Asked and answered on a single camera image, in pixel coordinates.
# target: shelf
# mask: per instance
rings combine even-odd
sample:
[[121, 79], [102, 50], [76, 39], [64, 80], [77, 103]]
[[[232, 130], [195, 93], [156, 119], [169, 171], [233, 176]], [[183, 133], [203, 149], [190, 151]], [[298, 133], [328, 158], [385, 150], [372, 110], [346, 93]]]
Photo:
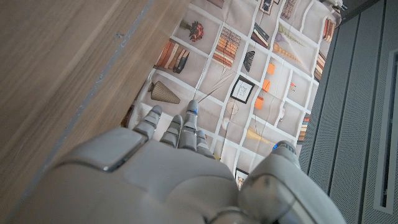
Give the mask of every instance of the shelf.
[[226, 18], [228, 13], [228, 3], [231, 0], [227, 0], [223, 4], [223, 8], [220, 9], [213, 3], [204, 0], [191, 0], [191, 4], [194, 6], [199, 7], [200, 9], [204, 10], [205, 12], [211, 14], [212, 16], [216, 17], [217, 19], [223, 21]]
[[316, 43], [322, 38], [325, 27], [325, 16], [336, 23], [335, 17], [330, 13], [327, 7], [321, 2], [314, 1], [305, 18], [303, 34]]
[[166, 69], [166, 68], [157, 67], [157, 69], [167, 72], [167, 73], [175, 76], [179, 80], [181, 80], [181, 81], [185, 82], [186, 84], [195, 88], [200, 79], [202, 71], [205, 67], [207, 58], [184, 47], [184, 46], [182, 46], [182, 47], [185, 50], [189, 51], [190, 53], [188, 56], [188, 60], [185, 64], [185, 67], [181, 71], [181, 73], [177, 74], [177, 73], [174, 73], [171, 69]]
[[241, 169], [247, 173], [250, 173], [254, 168], [256, 168], [264, 158], [262, 156], [253, 156], [250, 153], [241, 151], [238, 157], [238, 163], [236, 168]]
[[250, 167], [253, 163], [254, 157], [245, 152], [240, 152], [238, 157], [238, 163], [236, 168], [241, 169], [247, 173], [250, 171]]
[[163, 112], [166, 114], [180, 114], [181, 116], [185, 116], [185, 112], [187, 110], [187, 105], [189, 101], [193, 99], [193, 92], [184, 88], [183, 86], [173, 82], [172, 80], [165, 78], [160, 75], [158, 72], [155, 72], [152, 76], [152, 82], [155, 84], [157, 81], [161, 81], [169, 90], [171, 90], [174, 94], [176, 94], [180, 98], [179, 104], [166, 103], [162, 101], [152, 100], [150, 98], [150, 93], [147, 93], [142, 102], [151, 107], [155, 105], [159, 105], [162, 107]]
[[297, 0], [294, 4], [290, 18], [286, 19], [282, 15], [280, 15], [280, 18], [292, 27], [294, 27], [294, 29], [300, 30], [304, 19], [305, 11], [311, 5], [311, 1], [312, 0]]
[[201, 101], [198, 100], [198, 127], [215, 133], [220, 116], [221, 105], [218, 105], [209, 99]]
[[301, 126], [301, 117], [303, 112], [288, 103], [285, 103], [284, 108], [285, 116], [281, 122], [278, 122], [277, 128], [281, 129], [287, 134], [296, 136], [297, 130], [299, 129], [299, 126]]
[[259, 121], [255, 121], [254, 119], [251, 119], [249, 127], [253, 129], [256, 134], [262, 136], [265, 140], [268, 140], [269, 143], [251, 139], [249, 138], [249, 136], [252, 133], [249, 133], [246, 135], [243, 141], [243, 147], [261, 156], [264, 157], [268, 156], [272, 152], [272, 148], [274, 147], [274, 145], [281, 140], [286, 140], [291, 143], [294, 143], [292, 139], [287, 138], [281, 133], [275, 132], [270, 127], [267, 127], [266, 125], [260, 123]]
[[252, 0], [233, 0], [232, 3], [225, 1], [224, 4], [231, 5], [225, 22], [244, 35], [249, 35], [256, 3]]
[[238, 71], [239, 63], [241, 62], [242, 57], [244, 57], [246, 54], [246, 53], [243, 54], [245, 44], [246, 44], [246, 41], [241, 39], [241, 43], [239, 44], [239, 47], [236, 49], [235, 59], [234, 59], [234, 62], [232, 63], [232, 67], [230, 69], [234, 72]]
[[295, 87], [290, 86], [290, 88], [292, 88], [294, 91], [288, 90], [287, 98], [293, 100], [300, 106], [305, 107], [305, 103], [307, 102], [308, 98], [308, 89], [310, 88], [311, 82], [293, 72], [291, 83], [295, 85]]
[[275, 124], [280, 112], [282, 100], [277, 99], [269, 93], [261, 90], [259, 96], [264, 99], [261, 110], [255, 108], [253, 114], [264, 121]]
[[223, 116], [223, 123], [220, 128], [219, 135], [223, 138], [226, 138], [232, 142], [235, 142], [236, 144], [239, 144], [244, 127], [246, 125], [246, 119], [242, 118], [248, 118], [250, 117], [250, 110], [251, 110], [251, 102], [253, 101], [253, 98], [255, 96], [255, 92], [257, 92], [258, 86], [255, 86], [248, 98], [248, 103], [242, 103], [237, 100], [234, 100], [230, 98], [228, 100], [228, 103], [234, 103], [236, 107], [238, 108], [238, 112], [234, 115], [231, 115], [227, 109], [225, 109], [224, 116]]
[[[289, 30], [289, 28], [283, 25], [283, 23], [280, 23], [280, 25], [283, 27], [284, 30], [286, 31]], [[295, 40], [300, 42], [302, 45], [287, 38], [286, 35], [284, 34], [283, 37], [286, 41], [278, 42], [278, 45], [282, 50], [286, 51], [287, 54], [293, 55], [298, 61], [286, 56], [286, 54], [276, 52], [275, 49], [273, 49], [273, 52], [278, 56], [284, 58], [287, 62], [291, 63], [292, 65], [295, 65], [303, 72], [311, 74], [313, 64], [315, 61], [315, 56], [317, 56], [318, 53], [317, 52], [318, 44], [314, 43], [312, 40], [305, 37], [301, 33], [298, 33], [299, 35], [296, 35], [292, 31], [288, 32]]]
[[273, 34], [275, 32], [275, 26], [277, 25], [278, 21], [278, 13], [280, 11], [282, 2], [283, 0], [280, 0], [279, 4], [273, 2], [270, 15], [267, 15], [260, 9], [257, 9], [255, 22], [257, 22], [261, 29], [263, 29], [264, 32], [269, 35], [268, 44], [271, 44], [271, 38], [273, 37]]
[[229, 114], [224, 114], [223, 118], [226, 118], [227, 120], [222, 120], [218, 135], [239, 145], [239, 142], [242, 139], [244, 126], [236, 124], [234, 121], [228, 122], [228, 119], [230, 119]]
[[202, 81], [198, 89], [202, 93], [206, 95], [210, 94], [210, 96], [213, 96], [217, 100], [224, 102], [229, 87], [236, 76], [236, 72], [232, 71], [231, 69], [224, 68], [213, 59], [210, 60], [210, 66], [206, 75], [201, 78]]
[[317, 91], [318, 91], [318, 85], [312, 85], [312, 89], [310, 92], [310, 101], [308, 102], [308, 106], [307, 106], [307, 109], [310, 111], [312, 110], [313, 101], [315, 99], [315, 95], [317, 94]]
[[297, 155], [297, 157], [300, 156], [301, 147], [302, 147], [302, 145], [297, 145], [296, 146], [296, 155]]
[[329, 52], [329, 48], [330, 48], [330, 42], [325, 41], [325, 40], [321, 40], [320, 43], [320, 47], [319, 47], [319, 51], [325, 56], [327, 57], [328, 52]]
[[232, 147], [228, 144], [224, 144], [223, 142], [217, 140], [216, 146], [214, 149], [215, 154], [221, 154], [221, 162], [228, 166], [230, 171], [234, 173], [233, 167], [235, 163], [235, 157], [238, 149]]
[[198, 21], [203, 26], [203, 31], [205, 35], [203, 35], [202, 40], [198, 40], [196, 42], [192, 42], [189, 37], [189, 30], [185, 30], [181, 27], [176, 28], [174, 32], [174, 36], [177, 38], [189, 43], [190, 45], [196, 47], [206, 54], [210, 54], [213, 44], [216, 40], [216, 36], [218, 34], [218, 30], [220, 25], [211, 19], [195, 12], [191, 9], [188, 9], [185, 13], [183, 20], [189, 24], [192, 24], [195, 21]]
[[266, 80], [271, 82], [268, 93], [280, 100], [283, 100], [286, 86], [289, 81], [290, 69], [272, 57], [269, 60], [269, 63], [275, 65], [275, 70], [273, 75], [267, 73], [265, 77]]
[[241, 72], [243, 72], [247, 76], [253, 78], [257, 82], [261, 81], [261, 77], [262, 77], [262, 74], [266, 67], [267, 57], [268, 57], [268, 55], [266, 53], [264, 53], [262, 50], [260, 50], [260, 47], [262, 48], [262, 46], [259, 44], [256, 44], [256, 45], [249, 44], [247, 52], [250, 52], [252, 50], [255, 51], [253, 61], [251, 64], [251, 68], [250, 68], [250, 72], [248, 72], [246, 70], [244, 65], [242, 65], [242, 69], [241, 69]]

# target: wooden table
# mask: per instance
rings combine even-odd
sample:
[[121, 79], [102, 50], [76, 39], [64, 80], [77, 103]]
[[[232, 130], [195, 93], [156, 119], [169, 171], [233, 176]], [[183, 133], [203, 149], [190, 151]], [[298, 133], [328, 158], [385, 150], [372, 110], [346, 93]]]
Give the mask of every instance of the wooden table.
[[121, 122], [188, 3], [0, 2], [0, 222], [54, 159]]

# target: book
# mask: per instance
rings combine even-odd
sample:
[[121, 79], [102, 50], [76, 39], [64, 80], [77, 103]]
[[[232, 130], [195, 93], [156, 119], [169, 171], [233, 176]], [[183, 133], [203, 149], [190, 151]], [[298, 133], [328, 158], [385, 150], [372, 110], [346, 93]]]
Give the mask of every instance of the book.
[[257, 24], [257, 22], [254, 23], [253, 31], [255, 31], [255, 30], [258, 32], [258, 35], [260, 35], [264, 40], [266, 40], [265, 42], [268, 41], [269, 35], [266, 34], [266, 32], [259, 26], [259, 24]]
[[183, 48], [181, 46], [179, 46], [177, 51], [176, 51], [176, 53], [175, 53], [175, 55], [174, 55], [173, 60], [170, 62], [169, 69], [173, 69], [174, 68], [175, 63], [177, 62], [178, 56], [180, 56], [180, 53], [181, 53], [182, 50], [183, 50]]
[[217, 45], [220, 46], [223, 49], [226, 49], [227, 51], [231, 52], [232, 54], [236, 53], [236, 49], [233, 48], [232, 45], [228, 45], [228, 44], [223, 43], [223, 42], [218, 42]]
[[326, 32], [327, 32], [327, 30], [328, 30], [328, 19], [325, 20], [325, 27], [323, 28], [323, 35], [322, 35], [322, 38], [325, 38], [325, 37], [326, 37]]
[[318, 54], [318, 61], [322, 63], [323, 66], [325, 66], [326, 60], [320, 54]]
[[319, 54], [318, 54], [318, 55], [321, 56], [323, 62], [326, 61], [326, 57], [322, 54], [322, 52], [319, 51]]
[[329, 30], [330, 30], [330, 20], [329, 19], [327, 19], [327, 21], [328, 21], [328, 24], [327, 24], [327, 26], [326, 26], [326, 35], [325, 35], [325, 38], [323, 38], [323, 40], [328, 40], [328, 34], [329, 34]]
[[174, 49], [174, 45], [175, 45], [175, 43], [171, 43], [170, 44], [170, 47], [169, 47], [169, 49], [168, 49], [168, 51], [166, 53], [166, 57], [164, 58], [162, 64], [160, 65], [161, 67], [164, 68], [164, 66], [166, 65], [167, 61], [169, 61], [170, 55], [172, 54], [173, 49]]
[[318, 64], [317, 64], [317, 67], [315, 67], [315, 69], [316, 69], [316, 70], [318, 70], [318, 72], [322, 74], [322, 72], [323, 72], [323, 69], [321, 69], [321, 67], [319, 67], [319, 65], [318, 65]]
[[227, 58], [225, 58], [222, 55], [218, 54], [217, 52], [215, 52], [213, 54], [213, 58], [218, 58], [218, 59], [222, 60], [223, 62], [225, 62], [225, 64], [232, 65], [232, 62], [230, 60], [228, 60]]
[[229, 61], [229, 62], [231, 62], [231, 64], [234, 62], [234, 60], [233, 59], [231, 59], [231, 58], [229, 58], [229, 57], [227, 57], [226, 55], [224, 55], [224, 54], [221, 54], [221, 53], [219, 53], [219, 52], [214, 52], [214, 54], [217, 54], [218, 56], [220, 56], [221, 58], [223, 58], [223, 59], [225, 59], [225, 60], [227, 60], [227, 61]]
[[251, 34], [251, 39], [257, 42], [259, 45], [268, 48], [268, 43], [264, 43], [262, 40], [260, 40], [260, 38], [255, 33]]
[[332, 23], [331, 24], [331, 32], [330, 32], [330, 40], [333, 38], [333, 34], [335, 33], [335, 29], [336, 29], [336, 24]]
[[225, 46], [228, 46], [231, 49], [235, 49], [236, 50], [238, 48], [238, 46], [234, 45], [233, 43], [231, 43], [230, 41], [227, 41], [226, 39], [224, 39], [222, 37], [220, 37], [220, 39], [218, 39], [218, 43], [219, 44], [223, 44]]
[[169, 57], [168, 61], [167, 61], [166, 64], [164, 65], [164, 68], [169, 68], [169, 65], [170, 65], [170, 63], [172, 63], [172, 60], [173, 60], [173, 58], [174, 58], [174, 55], [175, 55], [175, 53], [177, 52], [177, 49], [178, 49], [179, 46], [180, 46], [179, 44], [175, 44], [175, 45], [174, 45], [172, 54], [170, 54], [170, 57]]
[[233, 49], [233, 48], [231, 48], [230, 46], [225, 45], [225, 44], [223, 44], [223, 43], [218, 43], [217, 46], [220, 46], [221, 48], [227, 50], [228, 52], [231, 52], [231, 54], [235, 54], [235, 53], [236, 53], [236, 50], [235, 50], [235, 49]]
[[177, 67], [178, 67], [178, 65], [180, 64], [181, 58], [182, 58], [182, 56], [185, 54], [185, 52], [186, 52], [185, 49], [183, 49], [183, 50], [181, 51], [180, 55], [179, 55], [178, 58], [177, 58], [177, 61], [175, 62], [175, 65], [174, 65], [174, 67], [173, 67], [173, 72], [177, 72]]
[[232, 54], [231, 52], [225, 50], [224, 48], [220, 47], [219, 45], [217, 45], [217, 47], [216, 47], [216, 52], [219, 52], [220, 54], [225, 54], [230, 59], [235, 60], [235, 54]]
[[317, 65], [323, 70], [324, 66], [320, 61], [317, 61]]
[[225, 27], [221, 31], [220, 37], [224, 38], [227, 41], [230, 41], [232, 44], [234, 44], [237, 47], [239, 47], [239, 44], [241, 42], [241, 37], [238, 34], [235, 34], [234, 32], [230, 31]]
[[319, 73], [317, 70], [315, 70], [313, 76], [314, 76], [314, 78], [316, 79], [316, 81], [318, 81], [318, 82], [321, 81], [322, 74]]
[[215, 6], [219, 7], [220, 9], [223, 8], [224, 0], [207, 0], [207, 1], [213, 3]]
[[182, 55], [180, 63], [178, 63], [178, 67], [175, 73], [179, 74], [184, 69], [185, 64], [188, 60], [188, 56], [189, 56], [189, 51], [186, 50], [185, 53]]
[[226, 67], [226, 68], [228, 68], [228, 69], [231, 69], [231, 66], [225, 64], [224, 60], [219, 59], [219, 58], [216, 58], [216, 57], [213, 57], [213, 59], [214, 59], [217, 63], [219, 63], [220, 65], [222, 65], [223, 67]]
[[261, 41], [268, 44], [267, 41], [264, 38], [262, 38], [262, 36], [258, 33], [258, 31], [256, 29], [254, 29], [253, 32], [260, 38]]
[[171, 42], [168, 41], [166, 46], [163, 48], [162, 54], [160, 55], [159, 61], [157, 61], [156, 66], [160, 66], [162, 62], [164, 61], [164, 58], [166, 57], [167, 51], [169, 50]]
[[229, 68], [231, 68], [231, 66], [232, 66], [232, 63], [231, 63], [231, 62], [225, 60], [225, 58], [220, 57], [219, 55], [213, 55], [213, 58], [214, 58], [215, 60], [221, 62], [223, 65], [228, 66]]

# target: metal panel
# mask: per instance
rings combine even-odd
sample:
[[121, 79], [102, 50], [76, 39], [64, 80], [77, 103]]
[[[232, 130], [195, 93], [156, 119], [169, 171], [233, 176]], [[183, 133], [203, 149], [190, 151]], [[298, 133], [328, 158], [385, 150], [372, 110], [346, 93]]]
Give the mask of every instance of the metal panel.
[[326, 193], [331, 182], [358, 19], [356, 16], [339, 29], [308, 174]]
[[333, 61], [333, 54], [335, 53], [335, 45], [336, 45], [338, 31], [339, 28], [335, 30], [335, 34], [333, 35], [332, 41], [330, 43], [329, 53], [328, 56], [326, 57], [322, 78], [319, 83], [317, 94], [315, 95], [311, 111], [310, 122], [308, 123], [308, 128], [305, 134], [304, 143], [301, 148], [300, 157], [298, 159], [298, 161], [300, 162], [301, 169], [306, 174], [308, 174], [308, 171], [310, 170], [313, 147], [315, 145], [315, 138], [317, 137], [319, 119], [323, 107], [323, 100], [325, 99], [325, 92], [328, 86], [330, 66]]
[[[368, 172], [366, 179], [366, 188], [364, 195], [364, 212], [363, 212], [363, 223], [398, 223], [398, 190], [395, 188], [394, 192], [394, 204], [393, 214], [382, 212], [374, 209], [374, 194], [377, 173], [377, 162], [379, 156], [379, 143], [381, 140], [381, 133], [385, 133], [382, 130], [382, 112], [387, 106], [384, 104], [384, 96], [386, 85], [390, 84], [387, 82], [387, 68], [389, 61], [389, 53], [391, 50], [398, 48], [398, 1], [388, 0], [385, 6], [384, 16], [384, 30], [382, 36], [381, 45], [381, 56], [379, 71], [377, 75], [377, 90], [374, 105], [374, 117], [373, 117], [373, 129], [372, 139], [369, 150], [369, 163]], [[398, 165], [390, 167], [390, 169], [398, 169]], [[398, 185], [398, 179], [395, 179], [395, 186]]]
[[331, 177], [330, 197], [348, 223], [358, 223], [362, 212], [382, 12], [379, 2], [360, 16]]

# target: framed picture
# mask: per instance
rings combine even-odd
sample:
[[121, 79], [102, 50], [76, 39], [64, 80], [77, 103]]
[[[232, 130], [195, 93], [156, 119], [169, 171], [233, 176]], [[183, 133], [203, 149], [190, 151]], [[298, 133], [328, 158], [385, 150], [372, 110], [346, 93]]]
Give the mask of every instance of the framed picture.
[[262, 0], [261, 4], [260, 4], [260, 10], [263, 13], [270, 15], [272, 4], [274, 3], [274, 1], [278, 1], [278, 3], [279, 3], [280, 0]]
[[247, 103], [253, 88], [254, 84], [240, 75], [232, 89], [231, 98], [242, 103]]
[[245, 171], [243, 171], [243, 170], [241, 170], [239, 168], [236, 168], [236, 170], [235, 170], [235, 180], [236, 180], [236, 183], [238, 185], [238, 189], [239, 190], [241, 190], [243, 182], [248, 177], [248, 175], [249, 174], [247, 172], [245, 172]]

